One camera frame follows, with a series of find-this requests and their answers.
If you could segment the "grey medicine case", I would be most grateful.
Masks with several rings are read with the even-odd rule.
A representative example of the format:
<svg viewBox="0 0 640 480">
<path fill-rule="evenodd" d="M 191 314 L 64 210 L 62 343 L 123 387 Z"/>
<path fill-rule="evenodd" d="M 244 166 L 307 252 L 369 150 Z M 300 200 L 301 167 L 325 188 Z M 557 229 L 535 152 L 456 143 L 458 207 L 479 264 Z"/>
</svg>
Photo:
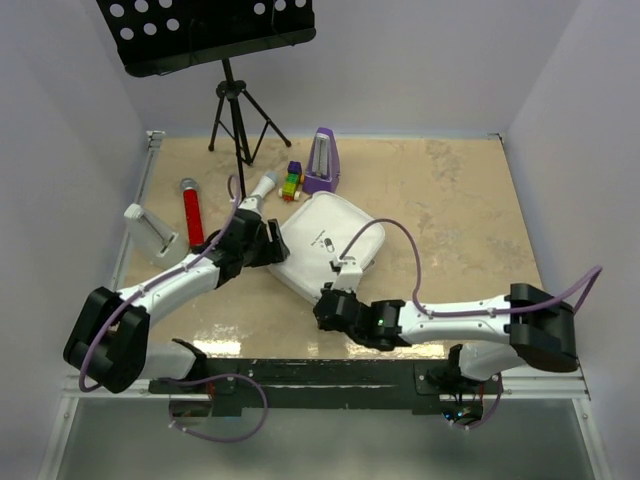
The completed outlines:
<svg viewBox="0 0 640 480">
<path fill-rule="evenodd" d="M 284 285 L 311 304 L 336 274 L 330 261 L 336 255 L 355 257 L 364 273 L 375 263 L 385 242 L 381 224 L 367 227 L 372 217 L 346 199 L 317 192 L 281 227 L 290 256 L 269 271 Z"/>
</svg>

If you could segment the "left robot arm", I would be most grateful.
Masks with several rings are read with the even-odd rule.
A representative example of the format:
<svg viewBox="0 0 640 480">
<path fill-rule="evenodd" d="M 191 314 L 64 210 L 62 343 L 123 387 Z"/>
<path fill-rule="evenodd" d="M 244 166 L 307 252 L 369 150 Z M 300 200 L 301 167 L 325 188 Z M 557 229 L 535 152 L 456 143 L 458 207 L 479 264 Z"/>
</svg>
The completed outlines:
<svg viewBox="0 0 640 480">
<path fill-rule="evenodd" d="M 149 332 L 155 323 L 243 269 L 279 264 L 288 256 L 277 220 L 238 209 L 177 265 L 121 291 L 93 290 L 63 350 L 63 359 L 79 371 L 79 389 L 128 389 L 143 377 L 152 357 Z"/>
</svg>

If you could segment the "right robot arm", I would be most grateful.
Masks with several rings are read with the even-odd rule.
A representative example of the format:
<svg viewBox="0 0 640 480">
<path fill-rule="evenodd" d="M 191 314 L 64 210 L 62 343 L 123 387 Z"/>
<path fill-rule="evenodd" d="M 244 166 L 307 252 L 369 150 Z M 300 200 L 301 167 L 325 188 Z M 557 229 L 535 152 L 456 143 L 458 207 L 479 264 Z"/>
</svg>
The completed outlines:
<svg viewBox="0 0 640 480">
<path fill-rule="evenodd" d="M 365 304 L 352 292 L 325 288 L 313 313 L 319 329 L 382 352 L 454 342 L 439 377 L 459 393 L 524 365 L 551 373 L 578 368 L 573 307 L 526 283 L 511 285 L 505 295 L 448 304 Z"/>
</svg>

